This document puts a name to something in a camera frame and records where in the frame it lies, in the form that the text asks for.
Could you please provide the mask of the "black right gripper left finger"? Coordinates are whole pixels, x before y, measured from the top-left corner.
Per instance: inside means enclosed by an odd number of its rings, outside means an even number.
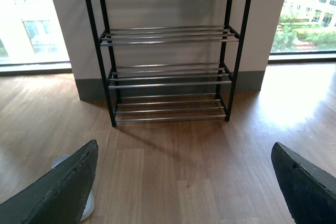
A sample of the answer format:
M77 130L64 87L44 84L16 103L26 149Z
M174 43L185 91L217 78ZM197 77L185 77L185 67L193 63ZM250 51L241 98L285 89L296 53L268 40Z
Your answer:
M98 144L90 140L1 204L1 223L79 223L96 176Z

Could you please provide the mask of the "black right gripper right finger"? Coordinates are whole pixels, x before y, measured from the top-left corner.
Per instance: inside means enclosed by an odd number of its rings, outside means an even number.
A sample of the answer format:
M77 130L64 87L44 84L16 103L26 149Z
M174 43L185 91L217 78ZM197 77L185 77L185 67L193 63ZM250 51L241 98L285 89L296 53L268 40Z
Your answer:
M295 223L335 223L335 177L279 142L271 161Z

